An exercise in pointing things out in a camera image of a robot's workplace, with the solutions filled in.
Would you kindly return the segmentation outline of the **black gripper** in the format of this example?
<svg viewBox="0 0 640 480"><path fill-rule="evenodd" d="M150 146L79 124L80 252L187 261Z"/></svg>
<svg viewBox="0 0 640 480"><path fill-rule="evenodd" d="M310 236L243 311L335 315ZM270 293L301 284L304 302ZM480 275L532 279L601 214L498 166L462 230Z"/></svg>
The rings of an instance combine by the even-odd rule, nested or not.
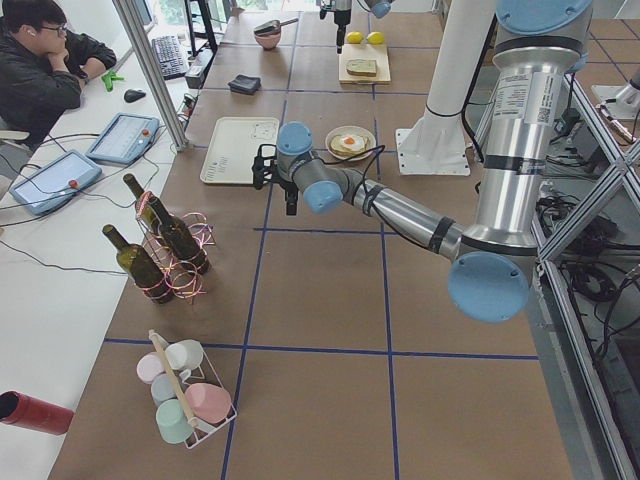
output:
<svg viewBox="0 0 640 480"><path fill-rule="evenodd" d="M298 187L292 182L283 182L282 188L285 194L286 215L296 216L298 209Z"/></svg>
<svg viewBox="0 0 640 480"><path fill-rule="evenodd" d="M336 9L334 11L334 23L337 26L336 52L341 54L341 45L345 43L346 29L349 25L349 11Z"/></svg>

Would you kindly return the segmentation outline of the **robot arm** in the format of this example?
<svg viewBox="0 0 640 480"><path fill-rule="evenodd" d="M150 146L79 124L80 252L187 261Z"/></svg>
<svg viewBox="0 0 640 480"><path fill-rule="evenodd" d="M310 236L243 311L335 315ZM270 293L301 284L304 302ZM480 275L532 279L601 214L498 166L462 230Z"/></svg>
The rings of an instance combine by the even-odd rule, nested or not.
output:
<svg viewBox="0 0 640 480"><path fill-rule="evenodd" d="M526 305L537 254L531 232L563 76L586 54L588 1L501 1L494 62L499 71L474 222L461 226L354 169L329 167L309 128L284 125L273 179L316 213L349 203L428 251L448 258L456 307L484 322Z"/></svg>
<svg viewBox="0 0 640 480"><path fill-rule="evenodd" d="M330 8L334 14L334 23L337 25L336 51L338 54L342 53L345 44L347 26L351 22L352 3L352 0L337 0ZM364 0L363 9L380 19L390 12L391 4L392 1L386 0Z"/></svg>

